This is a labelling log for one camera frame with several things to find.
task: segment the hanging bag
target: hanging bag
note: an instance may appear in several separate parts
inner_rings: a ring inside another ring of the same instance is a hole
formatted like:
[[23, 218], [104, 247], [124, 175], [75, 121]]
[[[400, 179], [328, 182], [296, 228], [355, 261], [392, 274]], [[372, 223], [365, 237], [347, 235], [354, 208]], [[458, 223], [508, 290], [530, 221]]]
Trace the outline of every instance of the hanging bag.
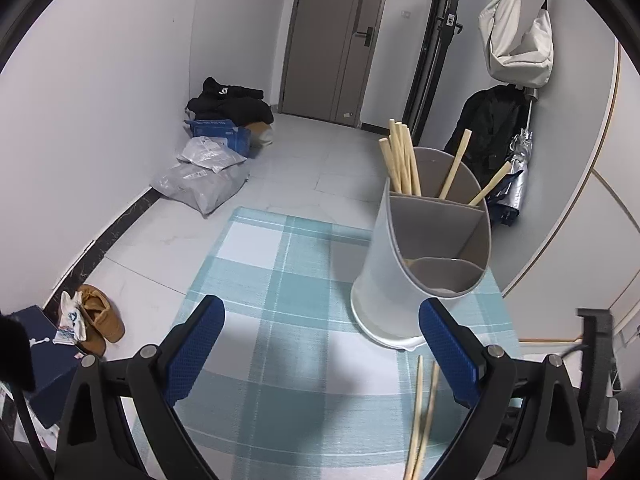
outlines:
[[492, 0], [479, 16], [480, 34], [489, 74], [498, 81], [540, 88], [554, 65], [551, 19], [542, 4], [519, 46], [509, 50], [518, 31], [520, 0]]

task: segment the rug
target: rug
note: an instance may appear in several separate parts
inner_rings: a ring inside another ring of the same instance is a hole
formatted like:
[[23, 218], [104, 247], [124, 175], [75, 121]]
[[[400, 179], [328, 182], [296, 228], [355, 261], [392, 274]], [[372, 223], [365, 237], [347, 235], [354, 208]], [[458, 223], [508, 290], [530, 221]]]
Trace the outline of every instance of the rug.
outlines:
[[[433, 357], [428, 346], [382, 348], [351, 319], [369, 241], [369, 231], [238, 208], [210, 250], [175, 323], [215, 294], [225, 326], [175, 411], [221, 480], [402, 478], [417, 357], [424, 404]], [[483, 344], [519, 356], [491, 272], [453, 315]], [[465, 415], [442, 378], [424, 474]]]

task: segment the blue box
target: blue box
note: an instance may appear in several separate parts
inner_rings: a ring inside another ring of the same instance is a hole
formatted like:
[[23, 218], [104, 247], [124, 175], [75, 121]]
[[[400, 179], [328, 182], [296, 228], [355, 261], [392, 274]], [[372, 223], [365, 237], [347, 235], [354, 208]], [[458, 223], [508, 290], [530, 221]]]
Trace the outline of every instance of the blue box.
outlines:
[[251, 130], [244, 126], [236, 126], [229, 119], [218, 121], [184, 121], [191, 127], [194, 137], [217, 137], [226, 139], [227, 147], [240, 153], [249, 155], [251, 145]]
[[62, 418], [66, 396], [84, 352], [74, 345], [54, 345], [56, 327], [38, 306], [30, 306], [11, 315], [27, 331], [29, 339], [42, 341], [31, 346], [34, 392], [25, 392], [33, 413], [44, 428], [50, 428]]

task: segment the metal bolt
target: metal bolt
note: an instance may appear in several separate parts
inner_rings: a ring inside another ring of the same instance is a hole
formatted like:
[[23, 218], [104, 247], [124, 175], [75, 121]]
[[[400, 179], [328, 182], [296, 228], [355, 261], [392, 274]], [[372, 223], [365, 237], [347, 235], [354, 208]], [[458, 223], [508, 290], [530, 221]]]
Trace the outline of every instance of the metal bolt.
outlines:
[[142, 347], [142, 350], [140, 350], [140, 356], [145, 359], [151, 359], [154, 355], [156, 355], [156, 352], [158, 352], [158, 349], [155, 346], [146, 345]]
[[489, 352], [491, 357], [495, 357], [496, 359], [500, 359], [504, 356], [504, 349], [499, 345], [489, 345], [486, 348], [486, 351]]
[[82, 361], [80, 361], [80, 364], [84, 367], [84, 368], [88, 368], [89, 366], [92, 366], [95, 363], [95, 356], [94, 355], [85, 355], [82, 358]]
[[562, 366], [562, 358], [559, 355], [551, 354], [549, 356], [549, 363], [552, 366], [555, 366], [556, 368], [559, 368], [559, 367]]

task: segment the tan shoe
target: tan shoe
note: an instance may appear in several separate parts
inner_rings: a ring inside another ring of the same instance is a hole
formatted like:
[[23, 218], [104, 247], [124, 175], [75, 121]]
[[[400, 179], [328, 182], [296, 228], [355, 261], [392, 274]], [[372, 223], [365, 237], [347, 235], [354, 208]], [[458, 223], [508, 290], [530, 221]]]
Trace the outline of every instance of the tan shoe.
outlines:
[[82, 315], [87, 323], [100, 332], [109, 343], [118, 342], [124, 336], [124, 325], [107, 297], [93, 285], [80, 285]]
[[78, 346], [85, 352], [102, 357], [107, 349], [106, 341], [88, 322], [84, 324], [84, 330], [86, 332], [86, 341], [78, 341]]

